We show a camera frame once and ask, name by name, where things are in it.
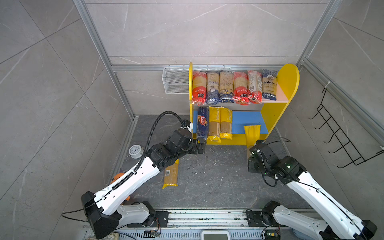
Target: clock face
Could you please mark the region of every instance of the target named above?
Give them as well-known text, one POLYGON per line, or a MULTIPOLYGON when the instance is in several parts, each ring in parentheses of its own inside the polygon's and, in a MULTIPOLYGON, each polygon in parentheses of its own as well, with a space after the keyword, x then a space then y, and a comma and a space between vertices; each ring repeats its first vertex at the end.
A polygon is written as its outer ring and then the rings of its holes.
POLYGON ((129 153, 130 153, 130 154, 137 154, 137 153, 140 152, 140 150, 141 150, 141 147, 140 147, 140 146, 138 146, 138 145, 134 145, 134 146, 132 146, 131 149, 129 150, 129 153))

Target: yellow pasta package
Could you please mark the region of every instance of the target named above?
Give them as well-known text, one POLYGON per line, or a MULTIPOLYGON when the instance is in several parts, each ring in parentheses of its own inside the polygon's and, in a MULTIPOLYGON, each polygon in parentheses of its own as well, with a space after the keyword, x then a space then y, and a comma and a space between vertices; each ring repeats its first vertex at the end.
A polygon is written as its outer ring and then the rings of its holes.
POLYGON ((221 142, 220 139, 221 108, 209 107, 208 140, 221 142))
POLYGON ((166 187, 177 187, 177 174, 179 171, 179 160, 175 161, 175 164, 166 168, 164 173, 164 185, 163 189, 166 187))
POLYGON ((228 108, 221 108, 220 117, 220 138, 232 140, 232 115, 233 111, 228 108))

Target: wall hook rack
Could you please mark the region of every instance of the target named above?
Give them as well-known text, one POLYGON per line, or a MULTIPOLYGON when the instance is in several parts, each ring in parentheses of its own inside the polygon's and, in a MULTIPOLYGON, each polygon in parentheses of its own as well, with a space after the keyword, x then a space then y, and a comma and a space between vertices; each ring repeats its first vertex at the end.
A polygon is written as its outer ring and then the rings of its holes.
POLYGON ((379 152, 377 152, 374 156, 372 156, 372 157, 370 157, 370 158, 368 158, 368 159, 365 159, 361 154, 360 154, 360 152, 359 152, 359 150, 357 150, 357 148, 355 147, 355 145, 353 144, 353 142, 349 139, 349 137, 344 133, 344 131, 343 131, 343 129, 340 127, 340 125, 336 122, 336 120, 332 117, 332 115, 328 112, 328 110, 324 107, 324 105, 323 105, 323 100, 324 100, 324 97, 325 97, 325 93, 327 92, 327 89, 326 88, 324 88, 323 89, 323 91, 321 92, 321 93, 323 93, 324 92, 324 94, 323 94, 323 98, 321 99, 321 103, 320 103, 320 105, 317 107, 317 113, 315 114, 315 116, 313 116, 312 118, 308 118, 308 119, 314 119, 318 114, 324 119, 324 123, 321 125, 321 127, 319 127, 319 128, 316 128, 315 127, 315 129, 321 129, 325 124, 327 124, 328 125, 328 127, 331 129, 331 131, 332 131, 332 136, 331 136, 331 138, 329 139, 329 141, 328 142, 326 142, 326 141, 324 141, 324 143, 330 143, 331 142, 331 140, 332 140, 332 138, 333 137, 336 137, 336 139, 338 140, 338 142, 340 143, 340 145, 341 145, 341 147, 340 148, 338 148, 336 151, 334 151, 334 152, 330 152, 330 151, 328 151, 329 153, 336 153, 337 151, 339 151, 339 150, 341 150, 341 149, 344 149, 344 151, 347 153, 347 155, 348 155, 348 157, 349 157, 349 159, 351 160, 351 162, 350 163, 348 163, 348 164, 346 164, 345 166, 342 166, 342 167, 339 167, 339 166, 337 166, 338 168, 344 168, 344 167, 346 167, 346 166, 348 166, 348 165, 350 165, 350 164, 354 164, 355 166, 357 166, 357 165, 360 165, 360 164, 362 164, 362 163, 364 163, 364 162, 366 162, 366 161, 368 161, 368 160, 370 160, 370 159, 372 159, 372 158, 374 158, 374 157, 377 157, 378 155, 380 155, 380 154, 382 154, 382 153, 384 153, 384 149, 383 150, 380 150, 379 152), (322 115, 322 113, 320 112, 322 109, 324 109, 328 114, 329 114, 329 118, 325 118, 323 115, 322 115), (336 123, 336 125, 337 125, 337 129, 334 131, 332 128, 331 128, 331 126, 329 125, 329 123, 328 123, 328 121, 329 120, 333 120, 335 123, 336 123), (346 143, 342 143, 341 141, 340 141, 340 139, 338 138, 338 136, 336 135, 336 133, 337 132, 339 132, 339 131, 341 131, 342 132, 342 134, 345 136, 345 138, 347 139, 347 142, 346 143), (351 155, 349 154, 349 152, 345 149, 345 147, 347 146, 347 145, 352 145, 353 147, 354 147, 354 149, 356 150, 356 152, 358 153, 358 157, 355 159, 355 160, 353 160, 352 159, 352 157, 351 157, 351 155), (359 159, 362 159, 363 161, 362 162, 359 162, 359 163, 356 163, 356 161, 357 160, 359 160, 359 159))

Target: white wire basket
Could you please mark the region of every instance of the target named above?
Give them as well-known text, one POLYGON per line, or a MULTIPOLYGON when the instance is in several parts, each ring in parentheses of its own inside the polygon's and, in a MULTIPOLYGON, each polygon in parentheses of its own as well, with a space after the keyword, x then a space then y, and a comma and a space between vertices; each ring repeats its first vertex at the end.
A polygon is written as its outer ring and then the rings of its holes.
MULTIPOLYGON (((225 71, 232 72, 232 68, 210 65, 194 65, 194 71, 225 71)), ((165 67, 162 75, 164 90, 166 94, 188 94, 189 93, 189 66, 165 67)))

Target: spaghetti package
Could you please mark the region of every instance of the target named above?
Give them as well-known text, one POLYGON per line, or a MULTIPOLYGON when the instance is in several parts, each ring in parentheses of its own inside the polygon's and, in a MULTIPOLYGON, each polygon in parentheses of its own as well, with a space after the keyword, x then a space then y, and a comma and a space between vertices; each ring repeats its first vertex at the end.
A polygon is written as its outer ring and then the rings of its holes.
POLYGON ((218 92, 221 103, 233 103, 233 73, 220 72, 218 92))
POLYGON ((262 102, 262 74, 257 71, 248 71, 248 98, 251 103, 262 102))
POLYGON ((207 104, 216 105, 218 98, 218 83, 220 74, 218 72, 207 72, 207 104))
POLYGON ((207 74, 193 71, 192 78, 192 103, 203 105, 207 95, 207 74))
POLYGON ((248 76, 243 72, 233 72, 233 100, 241 105, 249 105, 248 98, 248 76))
POLYGON ((232 114, 228 108, 221 108, 220 117, 220 138, 232 140, 232 114))
POLYGON ((178 171, 179 171, 179 160, 176 160, 175 164, 167 167, 165 170, 163 189, 166 187, 178 186, 177 184, 178 171))
POLYGON ((277 71, 263 69, 262 97, 276 101, 277 71))
POLYGON ((207 141, 208 138, 208 107, 199 107, 197 112, 197 139, 207 141))
POLYGON ((221 142, 220 113, 221 108, 209 107, 208 139, 214 142, 221 142))

